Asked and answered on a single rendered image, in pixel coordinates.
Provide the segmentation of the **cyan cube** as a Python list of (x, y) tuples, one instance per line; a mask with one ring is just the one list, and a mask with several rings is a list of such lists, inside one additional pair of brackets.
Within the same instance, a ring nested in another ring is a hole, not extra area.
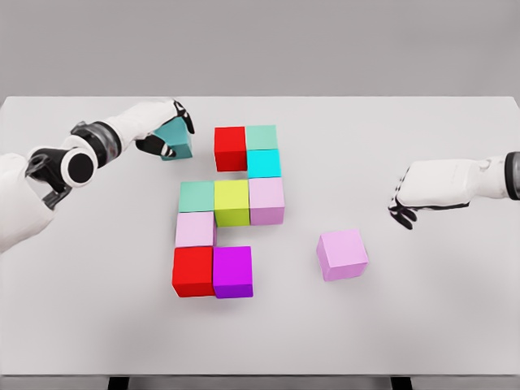
[(280, 152), (278, 149), (247, 151), (248, 178), (281, 177)]

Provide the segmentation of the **purple cube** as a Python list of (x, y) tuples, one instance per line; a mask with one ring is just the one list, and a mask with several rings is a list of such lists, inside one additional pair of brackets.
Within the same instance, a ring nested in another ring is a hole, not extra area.
[(218, 299), (254, 295), (250, 246), (214, 247), (213, 288)]

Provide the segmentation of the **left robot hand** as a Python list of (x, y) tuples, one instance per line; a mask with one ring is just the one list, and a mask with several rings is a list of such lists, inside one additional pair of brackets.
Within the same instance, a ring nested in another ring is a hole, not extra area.
[(142, 152), (165, 159), (175, 158), (177, 153), (154, 132), (176, 118), (182, 119), (188, 133), (195, 133), (191, 115), (174, 98), (170, 97), (156, 102), (143, 102), (135, 108), (137, 109), (137, 117), (134, 121), (139, 125), (139, 130), (133, 139), (136, 147)]

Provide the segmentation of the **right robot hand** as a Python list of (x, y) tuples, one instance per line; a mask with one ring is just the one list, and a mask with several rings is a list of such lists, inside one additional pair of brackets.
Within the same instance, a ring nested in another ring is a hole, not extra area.
[(388, 206), (391, 217), (411, 230), (417, 210), (465, 208), (471, 195), (467, 187), (471, 163), (441, 159), (413, 162), (396, 185)]

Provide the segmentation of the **red cube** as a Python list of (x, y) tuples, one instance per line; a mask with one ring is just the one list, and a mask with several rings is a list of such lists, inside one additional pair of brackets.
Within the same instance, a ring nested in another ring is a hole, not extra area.
[(214, 129), (214, 160), (220, 172), (247, 170), (245, 127)]
[(214, 296), (213, 247), (176, 247), (171, 284), (179, 297)]

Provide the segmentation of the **mint green cube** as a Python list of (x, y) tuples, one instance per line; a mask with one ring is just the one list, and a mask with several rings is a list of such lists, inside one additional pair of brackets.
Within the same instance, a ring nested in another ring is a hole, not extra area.
[(179, 212), (213, 211), (215, 186), (213, 180), (185, 181), (180, 184)]
[(245, 140), (247, 150), (275, 150), (278, 148), (276, 126), (246, 126)]

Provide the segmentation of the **light pink cube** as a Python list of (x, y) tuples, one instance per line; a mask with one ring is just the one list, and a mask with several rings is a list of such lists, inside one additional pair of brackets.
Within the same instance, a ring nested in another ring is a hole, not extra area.
[(281, 177), (249, 179), (249, 213), (253, 226), (282, 224), (284, 212)]
[(213, 211), (186, 212), (177, 215), (176, 247), (214, 245), (216, 245), (216, 224)]
[(316, 254), (325, 281), (361, 276), (369, 262), (358, 229), (322, 233), (318, 239)]

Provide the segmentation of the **yellow-green cube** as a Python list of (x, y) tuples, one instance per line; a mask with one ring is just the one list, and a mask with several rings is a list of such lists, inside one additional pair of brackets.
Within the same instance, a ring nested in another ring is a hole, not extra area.
[(218, 228), (249, 226), (249, 181), (214, 182), (214, 216)]

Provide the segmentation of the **teal cube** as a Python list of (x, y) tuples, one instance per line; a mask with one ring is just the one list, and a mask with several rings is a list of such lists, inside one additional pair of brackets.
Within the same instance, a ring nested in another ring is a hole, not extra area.
[(163, 161), (186, 159), (193, 156), (191, 134), (183, 118), (174, 118), (155, 130), (153, 134), (175, 152), (173, 157), (162, 156)]

